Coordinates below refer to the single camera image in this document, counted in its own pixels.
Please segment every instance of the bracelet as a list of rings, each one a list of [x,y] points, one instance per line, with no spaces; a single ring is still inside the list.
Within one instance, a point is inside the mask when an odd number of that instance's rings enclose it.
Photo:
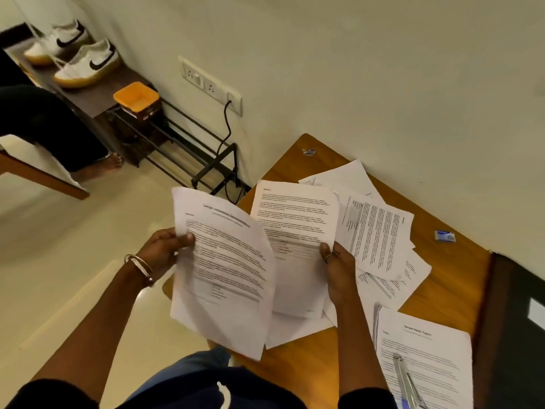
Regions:
[[[127,254],[125,256],[125,262],[132,261],[136,268],[138,268],[142,274],[146,277],[146,280],[148,281],[147,287],[152,287],[155,282],[153,281],[153,278],[150,276],[150,273],[153,273],[153,269],[149,266],[149,264],[141,259],[138,255],[134,254]]]

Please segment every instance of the orange container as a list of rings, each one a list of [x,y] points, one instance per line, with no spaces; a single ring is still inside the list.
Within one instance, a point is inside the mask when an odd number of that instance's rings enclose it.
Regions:
[[[141,82],[134,82],[118,90],[113,98],[129,115],[140,121],[153,116],[161,109],[159,93]]]

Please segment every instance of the silver pen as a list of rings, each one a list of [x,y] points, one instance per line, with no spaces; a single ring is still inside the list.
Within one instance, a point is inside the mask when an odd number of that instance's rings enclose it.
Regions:
[[[426,402],[416,390],[405,361],[397,353],[393,354],[393,367],[396,368],[403,409],[428,409]]]

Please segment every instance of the foot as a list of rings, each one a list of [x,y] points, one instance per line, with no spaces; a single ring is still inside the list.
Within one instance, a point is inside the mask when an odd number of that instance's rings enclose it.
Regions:
[[[117,172],[121,169],[121,166],[123,166],[123,159],[118,154],[113,153],[101,161],[85,166],[85,168],[77,172],[72,172],[70,175],[76,182],[85,182]]]

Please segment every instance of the wall socket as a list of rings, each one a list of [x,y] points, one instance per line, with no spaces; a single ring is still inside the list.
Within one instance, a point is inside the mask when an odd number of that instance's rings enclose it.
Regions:
[[[242,96],[235,89],[209,75],[201,68],[182,56],[178,56],[181,63],[181,73],[188,82],[201,89],[215,100],[225,105],[229,100],[228,109],[242,116]]]

